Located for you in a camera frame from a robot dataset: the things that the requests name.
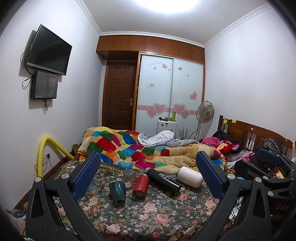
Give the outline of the black thermos bottle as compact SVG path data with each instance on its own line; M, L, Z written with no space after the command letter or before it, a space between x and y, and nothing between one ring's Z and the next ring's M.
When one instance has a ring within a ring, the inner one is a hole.
M151 185L156 186L160 190L168 192L171 195L176 195L182 187L182 184L173 178L168 177L153 168L146 168L144 173L148 176Z

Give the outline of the dark green cup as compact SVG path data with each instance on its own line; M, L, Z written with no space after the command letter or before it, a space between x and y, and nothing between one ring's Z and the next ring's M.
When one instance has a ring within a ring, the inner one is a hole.
M109 184L111 198L116 205L124 205L126 198L125 184L121 181L115 181Z

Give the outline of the red cup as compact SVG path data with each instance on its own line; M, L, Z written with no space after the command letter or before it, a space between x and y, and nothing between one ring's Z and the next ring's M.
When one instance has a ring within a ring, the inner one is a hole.
M133 188L133 195L136 198L143 199L147 195L147 190L149 187L149 177L147 174L141 174L138 176L134 188Z

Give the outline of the black white patterned bag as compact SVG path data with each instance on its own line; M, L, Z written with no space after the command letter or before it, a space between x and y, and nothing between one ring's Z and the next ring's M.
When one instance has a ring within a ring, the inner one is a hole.
M282 155L282 143L279 140L275 140L272 138L266 138L264 141L264 149L267 151L275 154L275 155Z

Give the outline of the wooden bed headboard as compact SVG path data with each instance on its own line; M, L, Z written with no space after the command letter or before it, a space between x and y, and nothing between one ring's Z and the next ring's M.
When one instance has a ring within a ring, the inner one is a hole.
M281 141L282 153L288 158L292 157L292 141L266 128L220 115L217 130L223 130L230 138L240 141L242 148L248 151L262 146L267 138Z

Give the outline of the white thermos bottle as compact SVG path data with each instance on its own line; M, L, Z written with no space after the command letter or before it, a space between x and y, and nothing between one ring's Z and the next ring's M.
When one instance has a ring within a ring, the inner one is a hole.
M179 168L177 175L176 175L176 179L178 181L181 181L182 183L185 183L186 185L193 187L193 188L199 188L201 186L201 183L204 180L204 178L200 172L195 171L195 170L190 169L185 166Z

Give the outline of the floral bed cover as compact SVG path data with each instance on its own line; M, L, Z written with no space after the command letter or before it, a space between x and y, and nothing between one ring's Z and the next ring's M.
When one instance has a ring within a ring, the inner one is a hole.
M183 185L174 197L149 186L144 199L136 199L127 187L125 204L116 207L109 185L121 181L123 172L119 166L101 163L85 196L78 200L106 240L190 240L219 203L202 183L198 189Z

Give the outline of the red plush toy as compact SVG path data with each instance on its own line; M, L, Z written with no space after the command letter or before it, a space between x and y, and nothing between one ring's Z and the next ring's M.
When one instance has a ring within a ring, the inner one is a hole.
M240 152L240 144L234 144L231 141L221 141L216 149L223 155L227 156L230 153Z

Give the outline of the pink clothing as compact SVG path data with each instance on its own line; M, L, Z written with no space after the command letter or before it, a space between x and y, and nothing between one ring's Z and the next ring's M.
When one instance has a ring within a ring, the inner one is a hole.
M220 145L221 141L217 138L217 137L208 137L208 138L204 138L201 141L201 144L203 145L208 145L210 147L218 147Z

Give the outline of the colourful patchwork quilt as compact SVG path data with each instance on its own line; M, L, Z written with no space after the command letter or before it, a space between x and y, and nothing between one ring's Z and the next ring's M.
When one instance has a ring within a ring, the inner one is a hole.
M154 168L164 173L177 173L182 166L195 171L196 155L204 151L223 171L227 170L224 156L214 147L189 144L185 147L145 147L138 140L139 133L129 130L113 130L104 126L86 129L80 156L87 157L92 151L100 153L102 161L125 168Z

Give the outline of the dried twig plant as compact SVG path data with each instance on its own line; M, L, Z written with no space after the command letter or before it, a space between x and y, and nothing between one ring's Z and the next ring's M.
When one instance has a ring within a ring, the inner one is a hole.
M181 140L190 139L194 133L195 131L191 132L191 129L188 127L182 127L178 129L178 134Z

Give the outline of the grey white crumpled sheet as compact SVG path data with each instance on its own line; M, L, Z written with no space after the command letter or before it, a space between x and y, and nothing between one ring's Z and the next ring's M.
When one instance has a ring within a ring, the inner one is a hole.
M138 142L145 147L186 147L191 144L198 144L196 140L175 138L175 133L172 131L161 131L154 136L149 136L144 133L140 133L137 137Z

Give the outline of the white standing fan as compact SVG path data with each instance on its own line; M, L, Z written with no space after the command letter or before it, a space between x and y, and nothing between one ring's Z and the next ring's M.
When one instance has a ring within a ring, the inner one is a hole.
M214 116L214 106L213 103L210 101L202 102L196 112L196 119L197 119L197 129L195 133L195 140L199 139L201 125L204 123L209 122L212 117Z

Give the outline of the green bottle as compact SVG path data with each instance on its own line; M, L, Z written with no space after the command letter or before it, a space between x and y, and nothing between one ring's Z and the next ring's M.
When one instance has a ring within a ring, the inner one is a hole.
M175 111L172 113L171 121L172 122L176 121L176 112Z

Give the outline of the white small cabinet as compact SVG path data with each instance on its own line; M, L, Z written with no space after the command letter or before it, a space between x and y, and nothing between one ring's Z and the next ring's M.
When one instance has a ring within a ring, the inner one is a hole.
M161 131L171 131L173 133L177 132L177 122L176 121L165 121L165 120L158 120L157 122L157 133Z

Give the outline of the dark brown wooden door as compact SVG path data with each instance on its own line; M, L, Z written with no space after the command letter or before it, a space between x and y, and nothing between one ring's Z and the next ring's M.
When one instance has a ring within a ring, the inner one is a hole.
M135 61L108 61L102 101L102 125L114 130L132 129Z

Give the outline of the frosted sliding wardrobe doors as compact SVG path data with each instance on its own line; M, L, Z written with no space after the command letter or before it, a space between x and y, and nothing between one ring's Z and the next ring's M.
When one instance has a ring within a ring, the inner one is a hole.
M196 112L203 99L204 66L202 64L142 55L137 91L135 130L153 136L158 120L171 121L176 112L178 129L197 129Z

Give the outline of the wooden overhead cabinets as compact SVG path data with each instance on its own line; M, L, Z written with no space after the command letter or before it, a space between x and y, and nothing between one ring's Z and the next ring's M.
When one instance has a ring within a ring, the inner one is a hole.
M204 48L177 40L152 36L101 36L96 52L104 60L134 59L139 52L145 52L205 63Z

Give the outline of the yellow padded rail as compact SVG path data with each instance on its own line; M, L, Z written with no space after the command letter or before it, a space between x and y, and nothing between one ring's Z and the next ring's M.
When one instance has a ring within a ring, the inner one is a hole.
M53 137L49 135L45 135L41 138L38 148L37 155L37 177L44 176L44 159L47 154L47 150L51 148L54 151L58 151L58 153L63 154L69 160L73 160L74 156L67 151L62 145L60 145Z

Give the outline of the small black wall monitor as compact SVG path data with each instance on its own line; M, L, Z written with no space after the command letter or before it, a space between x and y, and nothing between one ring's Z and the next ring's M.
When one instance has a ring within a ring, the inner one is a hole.
M37 70L32 76L30 99L47 100L57 98L58 75Z

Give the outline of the large black wall television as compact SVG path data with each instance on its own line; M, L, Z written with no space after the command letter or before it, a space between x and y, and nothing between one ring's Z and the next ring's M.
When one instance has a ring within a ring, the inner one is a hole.
M36 69L66 75L71 50L69 43L40 25L25 63Z

